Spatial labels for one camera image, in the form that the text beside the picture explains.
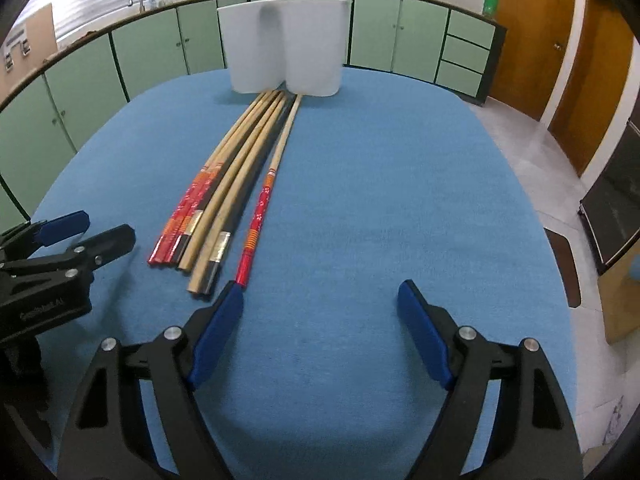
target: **silver bolt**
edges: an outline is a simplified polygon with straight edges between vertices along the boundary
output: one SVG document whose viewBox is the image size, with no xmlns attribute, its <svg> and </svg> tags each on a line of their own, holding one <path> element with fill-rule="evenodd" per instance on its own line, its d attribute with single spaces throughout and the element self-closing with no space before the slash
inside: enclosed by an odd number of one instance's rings
<svg viewBox="0 0 640 480">
<path fill-rule="evenodd" d="M 465 339 L 467 341 L 473 341 L 478 335 L 478 332 L 476 332 L 470 326 L 461 326 L 458 330 L 458 334 L 462 339 Z"/>
<path fill-rule="evenodd" d="M 164 338 L 169 341 L 175 341 L 182 335 L 182 329 L 179 326 L 170 326 L 164 331 Z"/>
<path fill-rule="evenodd" d="M 117 341 L 113 337 L 108 337 L 107 339 L 103 339 L 100 343 L 100 348 L 102 348 L 105 352 L 110 352 L 114 348 L 116 348 Z"/>
<path fill-rule="evenodd" d="M 540 349 L 540 343 L 532 337 L 528 337 L 524 340 L 524 348 L 529 350 L 529 352 L 537 352 Z"/>
</svg>

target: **blue table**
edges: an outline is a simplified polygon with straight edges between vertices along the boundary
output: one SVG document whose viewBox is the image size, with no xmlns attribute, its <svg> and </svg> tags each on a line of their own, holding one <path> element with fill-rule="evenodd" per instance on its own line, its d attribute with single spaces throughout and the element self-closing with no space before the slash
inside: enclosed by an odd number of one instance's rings
<svg viewBox="0 0 640 480">
<path fill-rule="evenodd" d="M 92 313 L 40 337 L 56 446 L 105 336 L 148 341 L 202 306 L 185 291 L 187 277 L 145 261 L 191 179 L 252 99 L 231 91 L 226 71 L 153 88 L 87 142 L 40 205 L 35 219 L 82 208 L 92 220 L 88 235 L 126 222 L 138 237 L 130 255 L 96 272 Z M 235 275 L 256 198 L 221 283 Z M 487 339 L 537 338 L 574 406 L 558 268 L 500 151 L 450 92 L 345 69 L 337 95 L 303 100 L 244 316 L 196 394 L 236 478 L 404 478 L 445 398 L 396 313 L 406 278 Z M 154 445 L 171 468 L 147 383 L 143 394 Z M 496 399 L 493 387 L 468 466 L 482 459 Z M 54 468 L 55 458 L 49 463 Z"/>
</svg>

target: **floor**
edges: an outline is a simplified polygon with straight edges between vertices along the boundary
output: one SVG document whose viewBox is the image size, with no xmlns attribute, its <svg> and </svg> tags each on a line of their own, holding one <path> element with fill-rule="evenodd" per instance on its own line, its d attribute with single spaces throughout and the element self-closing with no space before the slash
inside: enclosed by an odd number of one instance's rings
<svg viewBox="0 0 640 480">
<path fill-rule="evenodd" d="M 571 245 L 582 293 L 581 306 L 569 309 L 577 361 L 575 425 L 580 448 L 585 452 L 603 444 L 606 435 L 609 441 L 611 435 L 615 437 L 622 431 L 635 409 L 625 406 L 623 395 L 628 388 L 637 386 L 634 379 L 639 374 L 631 368 L 640 367 L 636 364 L 640 359 L 631 359 L 630 355 L 627 370 L 627 346 L 633 343 L 623 341 L 609 346 L 605 341 L 598 275 L 576 213 L 587 190 L 542 124 L 493 99 L 482 108 L 469 106 L 511 165 L 542 225 L 565 236 Z M 630 354 L 640 358 L 635 346 Z M 620 420 L 610 425 L 610 421 L 618 420 L 612 416 L 614 410 L 620 411 L 621 399 L 624 410 Z"/>
</svg>

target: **brown countertop edge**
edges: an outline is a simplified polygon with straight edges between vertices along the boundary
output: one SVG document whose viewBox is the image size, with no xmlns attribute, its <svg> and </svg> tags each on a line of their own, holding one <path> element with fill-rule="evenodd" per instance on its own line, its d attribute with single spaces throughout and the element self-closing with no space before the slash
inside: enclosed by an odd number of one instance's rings
<svg viewBox="0 0 640 480">
<path fill-rule="evenodd" d="M 128 18 L 124 18 L 122 20 L 119 20 L 115 23 L 111 23 L 111 25 L 108 25 L 105 28 L 102 28 L 100 30 L 95 30 L 95 31 L 90 31 L 88 33 L 86 33 L 82 38 L 79 38 L 78 40 L 74 41 L 73 43 L 71 43 L 68 47 L 65 47 L 62 50 L 59 50 L 57 53 L 53 54 L 52 56 L 47 57 L 46 60 L 44 60 L 44 62 L 42 63 L 42 65 L 40 67 L 38 67 L 37 69 L 32 70 L 29 74 L 27 74 L 24 79 L 22 81 L 20 81 L 20 83 L 18 83 L 14 89 L 9 93 L 9 95 L 4 99 L 4 101 L 2 101 L 2 103 L 0 104 L 0 112 L 2 112 L 2 110 L 4 110 L 8 104 L 14 100 L 14 98 L 20 93 L 22 92 L 22 90 L 24 90 L 28 85 L 30 85 L 31 82 L 33 82 L 36 78 L 38 78 L 39 76 L 41 76 L 43 73 L 45 73 L 47 71 L 47 69 L 49 69 L 51 66 L 55 65 L 57 62 L 59 62 L 60 60 L 64 59 L 66 56 L 68 56 L 69 54 L 72 54 L 74 51 L 76 51 L 77 49 L 81 48 L 82 46 L 85 46 L 87 43 L 100 38 L 101 36 L 104 36 L 105 34 L 109 34 L 110 32 L 114 31 L 116 28 L 120 28 L 123 25 L 127 25 L 127 23 L 132 23 L 135 22 L 141 18 L 146 18 L 147 16 L 151 16 L 153 14 L 157 14 L 158 12 L 163 12 L 165 10 L 172 10 L 175 9 L 177 7 L 181 7 L 181 6 L 185 6 L 185 5 L 189 5 L 189 4 L 196 4 L 199 2 L 208 2 L 209 0 L 181 0 L 180 2 L 175 2 L 171 5 L 167 5 L 164 7 L 159 7 L 157 9 L 153 9 L 153 10 L 146 10 L 145 12 L 142 12 L 140 14 L 134 14 L 133 16 L 129 16 Z M 478 19 L 478 20 L 482 20 L 483 22 L 487 22 L 487 23 L 491 23 L 492 25 L 495 25 L 495 27 L 501 27 L 504 28 L 502 25 L 498 24 L 497 22 L 495 22 L 494 20 L 490 20 L 476 12 L 473 12 L 472 10 L 468 10 L 468 9 L 463 9 L 462 7 L 458 7 L 455 5 L 451 5 L 445 2 L 441 2 L 439 0 L 421 0 L 424 2 L 428 2 L 430 4 L 436 4 L 436 5 L 440 5 L 442 7 L 447 7 L 449 9 L 452 10 L 456 10 L 458 12 L 462 12 L 463 14 L 468 14 L 469 16 L 473 16 L 474 18 Z"/>
</svg>

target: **green thermos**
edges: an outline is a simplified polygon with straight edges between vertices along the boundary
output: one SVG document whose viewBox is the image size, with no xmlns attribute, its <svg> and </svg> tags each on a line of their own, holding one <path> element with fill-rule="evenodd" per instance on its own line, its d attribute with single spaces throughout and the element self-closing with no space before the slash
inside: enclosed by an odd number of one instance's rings
<svg viewBox="0 0 640 480">
<path fill-rule="evenodd" d="M 495 11 L 498 8 L 498 0 L 484 0 L 484 6 L 482 6 L 482 15 L 486 18 L 492 18 L 495 16 Z"/>
</svg>

